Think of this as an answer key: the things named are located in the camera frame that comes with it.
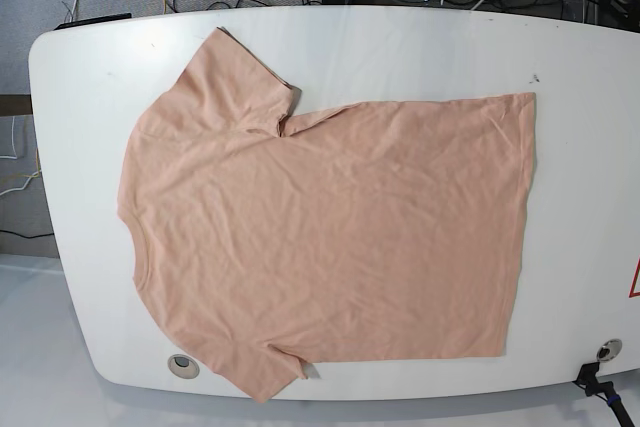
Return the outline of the peach pink T-shirt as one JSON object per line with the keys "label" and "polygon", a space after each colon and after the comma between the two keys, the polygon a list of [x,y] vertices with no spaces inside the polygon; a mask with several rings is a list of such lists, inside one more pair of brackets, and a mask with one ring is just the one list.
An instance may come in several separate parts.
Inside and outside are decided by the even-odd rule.
{"label": "peach pink T-shirt", "polygon": [[534,95],[295,101],[217,29],[137,121],[118,214],[161,331],[259,402],[308,364],[503,355]]}

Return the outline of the silver left table grommet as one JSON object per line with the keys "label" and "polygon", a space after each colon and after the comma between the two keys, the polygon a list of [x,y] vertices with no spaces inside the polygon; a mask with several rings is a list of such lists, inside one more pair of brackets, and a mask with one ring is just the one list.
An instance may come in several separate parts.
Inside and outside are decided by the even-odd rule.
{"label": "silver left table grommet", "polygon": [[198,363],[186,355],[174,354],[170,356],[167,366],[173,375],[185,380],[195,379],[200,373]]}

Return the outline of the red triangle warning sticker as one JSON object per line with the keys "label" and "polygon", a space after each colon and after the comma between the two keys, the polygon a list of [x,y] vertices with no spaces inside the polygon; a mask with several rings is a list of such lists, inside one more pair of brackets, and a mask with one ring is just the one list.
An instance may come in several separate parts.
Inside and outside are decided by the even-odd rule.
{"label": "red triangle warning sticker", "polygon": [[630,298],[634,298],[634,297],[639,297],[640,296],[640,290],[639,290],[639,274],[640,274],[640,260],[637,263],[635,272],[634,272],[634,277],[631,283],[631,288],[630,288],[630,292],[629,292],[629,297]]}

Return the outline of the black flat bar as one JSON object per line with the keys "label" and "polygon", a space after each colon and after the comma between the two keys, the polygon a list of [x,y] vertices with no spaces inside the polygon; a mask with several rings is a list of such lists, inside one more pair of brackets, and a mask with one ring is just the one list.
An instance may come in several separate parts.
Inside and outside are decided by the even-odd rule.
{"label": "black flat bar", "polygon": [[131,13],[123,13],[123,14],[117,14],[117,15],[101,16],[101,17],[95,17],[95,18],[89,18],[89,19],[83,19],[83,20],[69,21],[69,22],[64,22],[59,24],[57,27],[54,28],[54,31],[95,25],[95,24],[106,23],[106,22],[129,20],[129,19],[132,19]]}

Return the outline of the silver table grommet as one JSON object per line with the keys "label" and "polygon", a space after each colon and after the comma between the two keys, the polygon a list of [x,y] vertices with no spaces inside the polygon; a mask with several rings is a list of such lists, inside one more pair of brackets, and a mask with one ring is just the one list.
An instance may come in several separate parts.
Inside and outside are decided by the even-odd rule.
{"label": "silver table grommet", "polygon": [[186,355],[174,354],[170,356],[167,366],[173,375],[185,380],[195,379],[200,373],[198,363]]}
{"label": "silver table grommet", "polygon": [[604,363],[615,359],[620,354],[622,347],[623,343],[620,339],[614,338],[606,341],[596,353],[597,361]]}

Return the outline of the silver right table grommet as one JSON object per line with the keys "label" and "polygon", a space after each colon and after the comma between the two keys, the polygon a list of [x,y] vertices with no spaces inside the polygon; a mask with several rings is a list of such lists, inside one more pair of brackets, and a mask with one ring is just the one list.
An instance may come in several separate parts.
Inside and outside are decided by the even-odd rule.
{"label": "silver right table grommet", "polygon": [[614,338],[606,341],[596,353],[597,361],[604,363],[615,359],[620,354],[622,347],[623,343],[620,339]]}

